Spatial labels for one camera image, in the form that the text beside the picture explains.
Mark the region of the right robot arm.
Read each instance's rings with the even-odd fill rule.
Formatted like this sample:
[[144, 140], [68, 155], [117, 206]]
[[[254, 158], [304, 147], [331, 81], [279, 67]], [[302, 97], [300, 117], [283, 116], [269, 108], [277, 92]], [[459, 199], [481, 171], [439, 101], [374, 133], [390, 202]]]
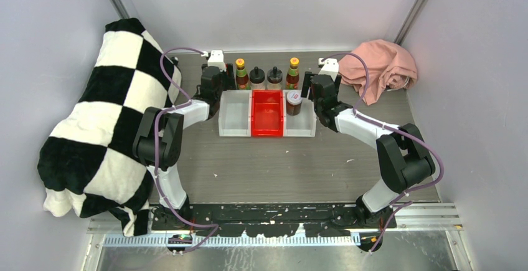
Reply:
[[357, 198], [352, 209], [355, 221], [368, 228], [380, 220], [396, 198], [432, 176], [436, 167], [414, 124], [386, 124], [360, 113], [338, 99], [339, 79], [306, 72], [301, 94], [313, 101], [314, 112], [323, 126], [376, 150], [380, 179]]

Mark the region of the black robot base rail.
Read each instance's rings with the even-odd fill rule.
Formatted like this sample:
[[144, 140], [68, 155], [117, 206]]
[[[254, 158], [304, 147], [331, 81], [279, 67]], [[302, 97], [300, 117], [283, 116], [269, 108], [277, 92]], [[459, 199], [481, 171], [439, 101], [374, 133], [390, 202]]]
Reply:
[[308, 237], [339, 237], [352, 229], [394, 228], [391, 213], [384, 209], [362, 221], [355, 205], [345, 203], [193, 204], [187, 220], [218, 224], [214, 234], [220, 237], [291, 237], [300, 229]]

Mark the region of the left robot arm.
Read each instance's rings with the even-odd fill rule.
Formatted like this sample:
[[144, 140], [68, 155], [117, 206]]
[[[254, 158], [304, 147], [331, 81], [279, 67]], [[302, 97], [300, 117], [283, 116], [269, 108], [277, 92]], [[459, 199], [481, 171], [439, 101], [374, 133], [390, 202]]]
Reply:
[[177, 170], [183, 131], [210, 120], [220, 108], [222, 93], [234, 86], [232, 64], [226, 64], [223, 70], [203, 65], [200, 84], [189, 101], [165, 109], [149, 107], [142, 117], [133, 142], [133, 155], [151, 173], [159, 203], [169, 210], [167, 221], [177, 230], [185, 229], [192, 219], [189, 196]]

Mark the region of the white lid brown sauce jar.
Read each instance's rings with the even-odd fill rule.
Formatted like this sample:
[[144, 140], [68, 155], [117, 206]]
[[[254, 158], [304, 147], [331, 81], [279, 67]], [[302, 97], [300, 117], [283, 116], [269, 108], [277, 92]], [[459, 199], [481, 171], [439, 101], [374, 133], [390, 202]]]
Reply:
[[291, 90], [286, 94], [286, 113], [291, 116], [298, 115], [301, 111], [302, 96], [299, 90]]

